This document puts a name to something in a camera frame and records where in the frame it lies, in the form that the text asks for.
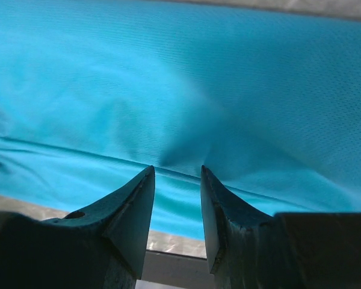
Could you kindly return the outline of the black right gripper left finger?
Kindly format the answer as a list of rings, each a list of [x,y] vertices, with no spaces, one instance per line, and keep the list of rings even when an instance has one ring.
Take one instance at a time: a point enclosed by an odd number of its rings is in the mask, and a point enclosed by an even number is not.
[[[0,211],[0,288],[134,288],[154,194],[149,166],[62,219]]]

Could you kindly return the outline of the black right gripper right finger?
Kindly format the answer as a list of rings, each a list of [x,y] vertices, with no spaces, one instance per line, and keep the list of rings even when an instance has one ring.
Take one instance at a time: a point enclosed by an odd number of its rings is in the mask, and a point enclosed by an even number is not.
[[[269,216],[207,167],[200,194],[216,288],[361,288],[361,213]]]

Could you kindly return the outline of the teal t-shirt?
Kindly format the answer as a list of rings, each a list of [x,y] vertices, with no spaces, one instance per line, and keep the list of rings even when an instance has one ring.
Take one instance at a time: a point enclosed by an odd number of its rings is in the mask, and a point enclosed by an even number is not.
[[[361,211],[361,23],[149,1],[0,1],[0,195],[74,211],[156,170],[203,238],[200,169],[257,209]]]

